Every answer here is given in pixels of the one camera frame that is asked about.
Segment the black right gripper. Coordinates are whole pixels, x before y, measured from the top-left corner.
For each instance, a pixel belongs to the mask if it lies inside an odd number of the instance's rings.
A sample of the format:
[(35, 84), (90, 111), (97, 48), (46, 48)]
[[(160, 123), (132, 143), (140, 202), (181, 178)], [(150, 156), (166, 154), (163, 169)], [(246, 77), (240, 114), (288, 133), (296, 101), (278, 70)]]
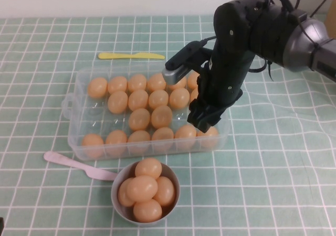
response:
[(226, 108), (239, 98), (254, 57), (251, 51), (230, 53), (224, 49), (214, 49), (207, 70), (200, 77), (198, 101), (192, 101), (189, 105), (187, 121), (198, 126), (203, 133), (215, 126)]

